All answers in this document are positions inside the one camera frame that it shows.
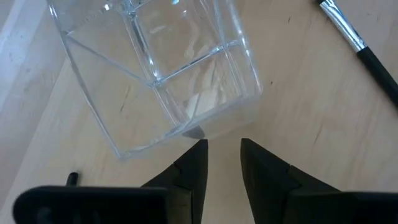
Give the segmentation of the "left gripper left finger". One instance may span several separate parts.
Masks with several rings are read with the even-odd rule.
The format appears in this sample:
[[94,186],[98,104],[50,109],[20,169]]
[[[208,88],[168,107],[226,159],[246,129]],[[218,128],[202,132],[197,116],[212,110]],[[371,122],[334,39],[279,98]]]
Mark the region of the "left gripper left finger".
[[201,224],[208,180],[208,141],[199,140],[145,188],[166,190],[167,223]]

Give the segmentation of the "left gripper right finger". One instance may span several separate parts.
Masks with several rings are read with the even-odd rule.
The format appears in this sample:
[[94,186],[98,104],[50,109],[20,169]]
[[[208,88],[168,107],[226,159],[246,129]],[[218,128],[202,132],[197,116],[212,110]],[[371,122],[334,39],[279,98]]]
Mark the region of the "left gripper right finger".
[[338,189],[285,162],[249,138],[240,160],[244,186],[256,223],[282,223],[290,193],[336,192]]

